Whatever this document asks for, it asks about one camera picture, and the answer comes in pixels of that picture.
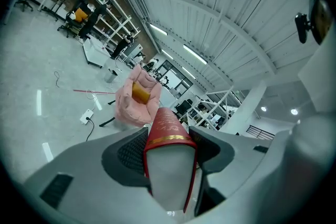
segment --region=yellow object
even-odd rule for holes
[[[76,16],[75,21],[77,21],[79,23],[81,23],[83,20],[85,20],[88,17],[88,15],[84,11],[82,11],[81,8],[78,8],[76,10],[75,16]]]
[[[132,86],[132,98],[140,104],[147,104],[150,93],[145,91],[138,83],[134,82]]]

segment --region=railing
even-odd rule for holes
[[[264,139],[264,140],[273,140],[274,134],[271,134],[269,132],[266,132],[262,129],[259,129],[255,126],[250,125],[250,127],[246,131],[247,133],[255,136],[256,138],[259,139]]]

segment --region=concrete floor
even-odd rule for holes
[[[84,142],[92,129],[79,119],[93,100],[78,90],[116,92],[123,85],[130,69],[109,59],[105,67],[88,65],[82,44],[64,31],[56,31],[63,24],[44,12],[22,12],[18,7],[9,22],[0,29],[0,157],[10,177],[20,183],[65,149]],[[112,67],[118,78],[113,85],[104,82],[107,68]],[[54,72],[60,75],[59,88]],[[41,111],[38,111],[38,92],[41,92]],[[101,128],[98,125],[114,115],[114,94],[97,94],[92,120],[96,127],[90,140],[133,129],[117,120]],[[201,170],[186,214],[168,212],[176,222],[193,218],[197,201]]]

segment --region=black cable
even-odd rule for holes
[[[90,134],[88,135],[88,137],[86,138],[86,142],[87,142],[87,140],[89,139],[89,136],[92,134],[93,129],[95,128],[95,127],[94,127],[95,125],[94,125],[93,121],[92,121],[89,117],[86,117],[86,119],[87,119],[88,121],[90,121],[90,122],[93,124],[92,130],[91,130]]]
[[[55,77],[56,77],[56,83],[55,83],[55,85],[57,86],[57,87],[59,87],[59,85],[57,84],[57,82],[58,82],[58,80],[59,80],[59,73],[57,72],[57,71],[55,71],[54,72],[54,75],[55,75]]]

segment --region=white pillar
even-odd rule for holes
[[[249,127],[248,120],[261,101],[265,90],[266,84],[264,81],[254,86],[233,116],[220,128],[220,131],[230,134],[246,132]]]

